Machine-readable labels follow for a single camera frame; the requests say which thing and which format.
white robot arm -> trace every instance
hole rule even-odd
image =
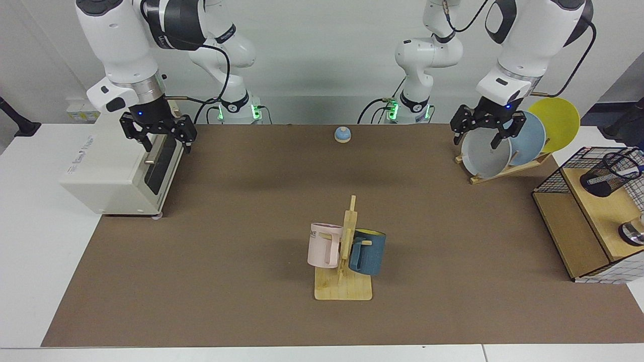
[[[190,117],[172,115],[138,8],[131,0],[76,0],[76,13],[105,67],[106,76],[87,92],[90,102],[101,113],[128,108],[120,125],[146,151],[152,149],[152,133],[172,135],[189,152],[197,132]]]
[[[515,0],[496,0],[490,9],[488,21],[498,14],[501,18],[494,32],[487,24],[488,33],[503,51],[477,86],[482,96],[477,107],[462,105],[452,118],[455,144],[467,131],[481,127],[498,129],[492,148],[516,137],[526,120],[517,111],[523,99],[535,94],[552,58],[591,25],[591,0],[527,0],[524,6],[517,12]]]
[[[254,98],[247,89],[237,69],[248,68],[255,63],[254,45],[237,32],[229,20],[223,0],[205,0],[204,15],[200,17],[206,35],[205,44],[223,49],[229,56],[231,74],[222,96],[221,117],[227,124],[250,124],[259,118]],[[190,59],[210,74],[220,88],[226,84],[227,61],[220,53],[213,56],[209,49],[199,48],[190,53]]]
[[[172,116],[151,46],[191,51],[192,60],[226,86],[216,101],[231,119],[259,118],[243,79],[231,74],[226,83],[228,60],[231,69],[251,66],[255,50],[227,20],[222,0],[76,0],[76,12],[106,74],[88,98],[102,113],[129,108],[121,118],[124,133],[148,151],[148,133],[170,134],[188,151],[197,136],[190,117]]]
[[[455,14],[460,0],[446,2],[450,13]],[[447,22],[442,3],[442,0],[427,0],[425,5],[423,23],[432,36],[405,40],[396,49],[396,62],[405,70],[406,78],[396,99],[395,119],[390,117],[390,122],[411,124],[425,120],[434,83],[427,71],[454,66],[463,56],[463,45]]]

plate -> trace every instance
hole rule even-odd
[[[574,104],[563,98],[546,98],[534,103],[528,111],[536,115],[545,127],[549,139],[543,152],[551,153],[568,146],[577,136],[581,118]]]
[[[496,129],[477,128],[465,135],[461,148],[463,165],[472,175],[493,178],[510,163],[512,144],[508,139],[502,140],[497,149],[490,146],[497,133]]]
[[[510,166],[521,166],[539,156],[545,146],[545,127],[536,115],[524,111],[526,123],[518,136],[510,138],[512,151],[517,152]]]

grid-patterned box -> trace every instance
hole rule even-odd
[[[563,263],[578,283],[619,284],[644,276],[644,247],[631,246],[618,234],[619,225],[644,212],[644,176],[608,198],[590,196],[578,183],[578,175],[612,152],[644,165],[638,149],[582,148],[533,192]]]

mug handle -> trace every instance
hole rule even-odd
[[[362,242],[365,238],[357,237],[354,238],[354,246],[351,250],[351,259],[349,260],[349,267],[355,271],[359,271],[360,268],[360,248],[362,247]]]
[[[328,247],[327,247],[327,255],[325,256],[325,263],[331,266],[331,255],[333,254],[333,250],[337,250],[339,248],[340,236],[338,234],[324,233],[323,238],[328,240],[328,236],[331,236],[331,242],[328,244]]]

mesh pen holder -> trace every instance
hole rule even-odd
[[[609,153],[582,175],[580,182],[589,193],[598,197],[608,197],[641,175],[638,163],[632,158],[619,153]]]

